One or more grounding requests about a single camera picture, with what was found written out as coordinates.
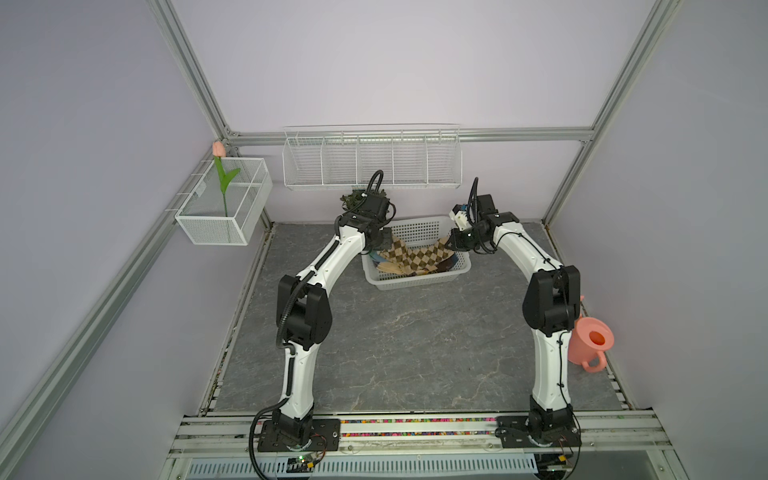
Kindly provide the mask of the white plastic perforated basket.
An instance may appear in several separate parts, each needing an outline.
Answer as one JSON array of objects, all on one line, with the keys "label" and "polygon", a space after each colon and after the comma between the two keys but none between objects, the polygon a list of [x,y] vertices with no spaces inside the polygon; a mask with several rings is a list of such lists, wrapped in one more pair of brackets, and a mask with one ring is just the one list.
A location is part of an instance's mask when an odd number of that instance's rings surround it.
[{"label": "white plastic perforated basket", "polygon": [[447,247],[454,222],[448,216],[392,221],[392,244],[362,257],[366,280],[379,290],[445,283],[468,273],[467,252]]}]

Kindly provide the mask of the tan argyle sock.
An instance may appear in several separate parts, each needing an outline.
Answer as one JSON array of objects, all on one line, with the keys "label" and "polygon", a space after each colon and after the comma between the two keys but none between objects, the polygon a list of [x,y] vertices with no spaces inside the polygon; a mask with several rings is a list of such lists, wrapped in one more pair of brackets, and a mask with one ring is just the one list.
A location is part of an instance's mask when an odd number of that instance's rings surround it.
[{"label": "tan argyle sock", "polygon": [[377,269],[383,273],[395,275],[424,275],[433,271],[429,265],[430,254],[427,248],[408,248],[405,243],[398,240],[386,251],[378,253],[387,260],[381,263]]},{"label": "tan argyle sock", "polygon": [[456,252],[447,247],[448,237],[423,247],[408,247],[397,240],[388,252],[389,261],[409,276],[447,272],[456,263]]}]

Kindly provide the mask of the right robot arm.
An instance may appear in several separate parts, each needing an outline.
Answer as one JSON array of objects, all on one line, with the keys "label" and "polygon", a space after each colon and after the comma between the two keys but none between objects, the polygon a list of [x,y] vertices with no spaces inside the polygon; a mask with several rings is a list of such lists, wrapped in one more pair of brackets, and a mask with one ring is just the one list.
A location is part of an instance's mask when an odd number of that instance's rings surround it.
[{"label": "right robot arm", "polygon": [[523,318],[534,344],[534,383],[522,431],[535,446],[581,446],[581,427],[571,403],[567,357],[580,314],[581,276],[527,233],[511,212],[499,211],[489,194],[478,193],[474,179],[468,199],[451,210],[454,222],[448,248],[506,254],[528,280]]}]

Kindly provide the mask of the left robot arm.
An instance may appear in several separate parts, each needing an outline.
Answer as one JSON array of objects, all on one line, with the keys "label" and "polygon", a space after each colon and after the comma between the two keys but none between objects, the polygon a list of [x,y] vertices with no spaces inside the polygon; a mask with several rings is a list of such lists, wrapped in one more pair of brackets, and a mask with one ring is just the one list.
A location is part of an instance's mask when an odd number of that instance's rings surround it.
[{"label": "left robot arm", "polygon": [[356,257],[380,247],[389,236],[396,208],[381,189],[384,172],[375,171],[361,198],[336,217],[334,235],[298,274],[279,281],[276,347],[285,354],[280,401],[260,411],[260,452],[307,451],[313,448],[313,382],[321,344],[332,327],[330,294]]}]

